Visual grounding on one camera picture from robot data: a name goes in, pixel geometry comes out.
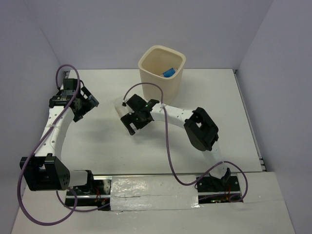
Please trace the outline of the square clear juice bottle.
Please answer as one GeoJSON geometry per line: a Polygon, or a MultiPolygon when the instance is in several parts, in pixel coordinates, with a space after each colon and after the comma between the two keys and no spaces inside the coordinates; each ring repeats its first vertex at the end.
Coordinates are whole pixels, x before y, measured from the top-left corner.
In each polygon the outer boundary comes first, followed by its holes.
{"type": "Polygon", "coordinates": [[[123,97],[118,97],[118,98],[113,100],[113,105],[114,105],[115,110],[116,110],[116,112],[120,118],[131,113],[131,111],[132,111],[132,109],[129,106],[127,106],[127,105],[124,106],[123,104],[124,104],[123,97]]]}

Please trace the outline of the blue cap clear bottle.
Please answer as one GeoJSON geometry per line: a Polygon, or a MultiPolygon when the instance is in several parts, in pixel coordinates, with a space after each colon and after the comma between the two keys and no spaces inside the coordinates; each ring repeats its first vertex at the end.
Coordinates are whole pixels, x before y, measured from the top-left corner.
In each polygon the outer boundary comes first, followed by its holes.
{"type": "Polygon", "coordinates": [[[176,71],[177,71],[177,68],[170,68],[169,70],[163,72],[161,76],[165,78],[170,78],[176,73],[176,71]]]}

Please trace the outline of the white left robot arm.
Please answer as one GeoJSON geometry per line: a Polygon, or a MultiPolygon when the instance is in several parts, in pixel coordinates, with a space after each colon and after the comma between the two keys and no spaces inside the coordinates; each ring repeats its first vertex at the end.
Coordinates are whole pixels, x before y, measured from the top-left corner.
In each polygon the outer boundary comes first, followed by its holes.
{"type": "Polygon", "coordinates": [[[74,78],[63,81],[61,89],[49,100],[49,118],[44,132],[49,135],[35,150],[29,162],[23,157],[20,167],[31,191],[64,191],[78,188],[84,194],[95,190],[90,170],[69,170],[61,161],[61,150],[69,125],[99,105],[86,87],[74,78]]]}

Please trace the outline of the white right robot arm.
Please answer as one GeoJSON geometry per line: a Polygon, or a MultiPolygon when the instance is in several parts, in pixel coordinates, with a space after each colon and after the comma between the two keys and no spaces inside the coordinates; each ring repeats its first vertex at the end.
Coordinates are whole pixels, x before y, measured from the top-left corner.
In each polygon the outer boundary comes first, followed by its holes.
{"type": "Polygon", "coordinates": [[[212,169],[212,186],[222,191],[229,185],[230,169],[225,165],[218,144],[218,127],[203,108],[179,109],[152,99],[145,101],[134,94],[127,100],[117,101],[115,109],[130,135],[152,121],[162,121],[186,131],[193,147],[201,151],[212,169]]]}

